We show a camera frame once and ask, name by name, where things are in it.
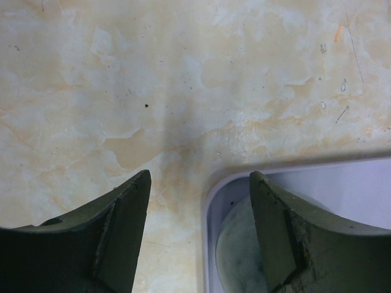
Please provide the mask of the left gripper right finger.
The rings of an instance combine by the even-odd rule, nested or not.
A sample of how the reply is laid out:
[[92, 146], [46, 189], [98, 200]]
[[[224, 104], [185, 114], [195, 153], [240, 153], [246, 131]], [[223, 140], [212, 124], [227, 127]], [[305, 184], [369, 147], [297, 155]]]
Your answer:
[[389, 292], [390, 231], [345, 219], [250, 174], [269, 292]]

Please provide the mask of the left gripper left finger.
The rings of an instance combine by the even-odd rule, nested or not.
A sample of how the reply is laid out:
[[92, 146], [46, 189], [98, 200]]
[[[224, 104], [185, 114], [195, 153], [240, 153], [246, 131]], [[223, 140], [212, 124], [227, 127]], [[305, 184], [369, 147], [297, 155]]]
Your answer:
[[150, 198], [143, 170], [39, 226], [1, 230], [2, 292], [131, 292]]

